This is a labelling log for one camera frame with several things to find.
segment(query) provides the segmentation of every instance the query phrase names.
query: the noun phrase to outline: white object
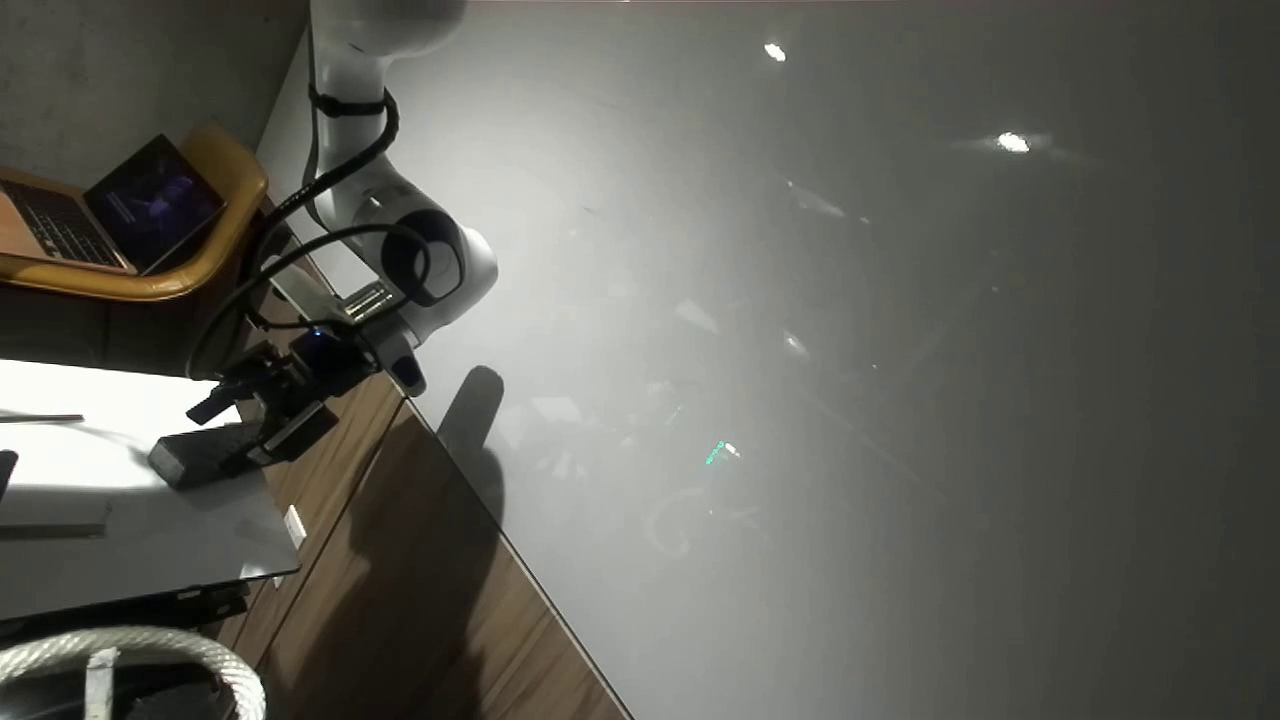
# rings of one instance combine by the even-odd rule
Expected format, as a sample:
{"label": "white object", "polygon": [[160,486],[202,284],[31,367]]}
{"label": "white object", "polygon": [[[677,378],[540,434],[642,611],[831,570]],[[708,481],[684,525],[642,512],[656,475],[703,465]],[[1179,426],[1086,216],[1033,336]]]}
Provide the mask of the white object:
{"label": "white object", "polygon": [[1033,140],[1019,135],[1019,132],[1000,132],[997,145],[1000,145],[1008,155],[1027,155],[1027,153],[1033,153]]}
{"label": "white object", "polygon": [[0,414],[80,414],[86,426],[0,426],[16,448],[0,495],[0,620],[166,597],[296,570],[265,475],[173,491],[143,461],[198,428],[212,385],[0,362]]}
{"label": "white object", "polygon": [[234,689],[237,717],[240,720],[265,720],[267,698],[257,674],[230,651],[223,646],[212,646],[192,632],[176,629],[86,629],[65,632],[31,646],[16,646],[0,651],[0,689],[23,678],[42,678],[47,669],[65,669],[71,660],[89,660],[89,689],[86,689],[86,717],[108,720],[114,712],[114,669],[119,656],[160,656],[160,660],[192,660],[205,666],[219,683]]}
{"label": "white object", "polygon": [[[341,105],[380,105],[389,96],[389,65],[413,54],[432,50],[456,29],[465,0],[311,0],[311,87]],[[374,150],[389,127],[389,112],[331,115],[311,112],[316,164],[296,173],[296,182],[316,182],[319,173],[341,167],[357,153]],[[399,282],[408,268],[405,258],[393,258],[389,243],[408,243],[405,238],[364,231],[347,250],[376,273],[380,284],[399,287],[422,284],[432,293],[408,296],[398,314],[398,329],[367,336],[385,365],[422,350],[437,329],[465,315],[498,284],[498,258],[479,231],[465,231],[449,213],[429,202],[413,182],[405,182],[389,155],[376,155],[357,175],[341,182],[331,193],[311,202],[329,231],[352,224],[398,224],[417,230],[429,242],[456,238],[456,250],[432,250],[429,273]]]}
{"label": "white object", "polygon": [[776,65],[788,59],[788,54],[781,46],[766,46],[766,57],[776,59]]}

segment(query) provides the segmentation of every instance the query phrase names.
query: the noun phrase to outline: bright light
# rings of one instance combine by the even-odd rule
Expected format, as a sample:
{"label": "bright light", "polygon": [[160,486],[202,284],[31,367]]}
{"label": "bright light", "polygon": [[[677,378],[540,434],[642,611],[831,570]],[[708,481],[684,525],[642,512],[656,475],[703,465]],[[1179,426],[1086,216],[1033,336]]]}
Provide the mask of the bright light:
{"label": "bright light", "polygon": [[1019,135],[1019,132],[1000,132],[997,145],[1006,153],[1014,153],[1014,155],[1027,155],[1033,153],[1027,135]]}
{"label": "bright light", "polygon": [[807,356],[807,350],[802,345],[802,336],[788,336],[788,354]]}
{"label": "bright light", "polygon": [[703,467],[720,467],[728,461],[745,461],[745,454],[736,443],[720,441],[708,448]]}
{"label": "bright light", "polygon": [[788,54],[781,46],[766,46],[766,57],[776,59],[776,65],[788,59]]}

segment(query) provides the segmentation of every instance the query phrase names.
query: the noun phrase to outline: black cable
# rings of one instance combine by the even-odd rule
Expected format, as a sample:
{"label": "black cable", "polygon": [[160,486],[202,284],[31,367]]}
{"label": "black cable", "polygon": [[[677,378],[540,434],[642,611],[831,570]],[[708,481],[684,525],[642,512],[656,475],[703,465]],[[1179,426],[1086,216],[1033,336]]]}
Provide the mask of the black cable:
{"label": "black cable", "polygon": [[[219,303],[218,303],[218,314],[205,320],[205,329],[202,329],[202,336],[198,336],[198,345],[192,345],[192,356],[188,356],[188,367],[184,367],[184,378],[198,378],[198,362],[202,362],[202,354],[205,354],[205,345],[218,336],[218,329],[237,314],[237,310],[247,310],[247,300],[252,300],[252,293],[261,287],[261,284],[267,284],[276,273],[286,273],[287,263],[296,263],[296,259],[305,259],[305,258],[311,258],[311,253],[319,253],[319,250],[329,250],[329,243],[335,243],[335,242],[347,242],[347,238],[364,238],[364,231],[389,231],[389,238],[408,238],[408,242],[417,242],[426,253],[432,250],[432,242],[426,238],[426,231],[417,231],[417,230],[405,230],[405,224],[352,224],[352,230],[335,230],[335,231],[324,231],[324,238],[316,238],[316,242],[305,242],[302,250],[292,250],[292,253],[279,253],[271,263],[265,263],[252,282],[245,282],[240,287],[234,287],[234,296],[223,296]],[[367,315],[367,320],[385,320],[385,315],[393,315],[393,314],[399,314],[408,300],[399,296],[393,310],[380,310],[376,315]]]}
{"label": "black cable", "polygon": [[319,173],[311,184],[305,184],[302,193],[292,193],[286,205],[276,205],[261,230],[252,231],[247,250],[252,250],[252,263],[240,263],[240,282],[265,259],[265,238],[286,224],[292,213],[302,213],[305,205],[311,205],[316,197],[324,197],[331,184],[357,175],[364,164],[380,160],[398,135],[399,135],[399,105],[398,96],[389,94],[385,96],[385,112],[389,112],[389,125],[385,132],[361,150],[357,155],[341,160],[335,167]]}
{"label": "black cable", "polygon": [[245,315],[252,320],[252,329],[261,329],[261,333],[279,333],[279,329],[309,329],[309,320],[287,320],[287,324],[276,324],[276,320],[265,320],[265,314],[261,310],[245,310]]}

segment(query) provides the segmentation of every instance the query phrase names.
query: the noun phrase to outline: desk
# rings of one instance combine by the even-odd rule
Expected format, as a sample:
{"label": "desk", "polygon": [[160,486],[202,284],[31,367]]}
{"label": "desk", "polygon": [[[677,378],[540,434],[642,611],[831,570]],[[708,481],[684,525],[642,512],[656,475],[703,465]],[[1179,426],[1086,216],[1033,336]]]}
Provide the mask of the desk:
{"label": "desk", "polygon": [[257,587],[219,632],[265,678],[271,712],[619,720],[393,381],[374,378],[331,407],[341,426],[267,471],[309,525],[305,572]]}
{"label": "desk", "polygon": [[0,501],[0,620],[296,572],[296,545],[261,471],[173,491],[143,454],[192,428],[210,385],[0,362],[0,414],[86,426],[0,426],[21,465]]}

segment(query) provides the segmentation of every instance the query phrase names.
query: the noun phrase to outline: laptop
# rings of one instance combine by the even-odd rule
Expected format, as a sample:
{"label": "laptop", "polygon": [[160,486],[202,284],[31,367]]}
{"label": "laptop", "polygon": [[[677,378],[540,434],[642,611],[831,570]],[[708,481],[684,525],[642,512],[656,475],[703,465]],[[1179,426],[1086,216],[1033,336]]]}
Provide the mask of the laptop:
{"label": "laptop", "polygon": [[219,208],[182,150],[157,135],[86,197],[0,175],[0,258],[150,278],[198,253]]}

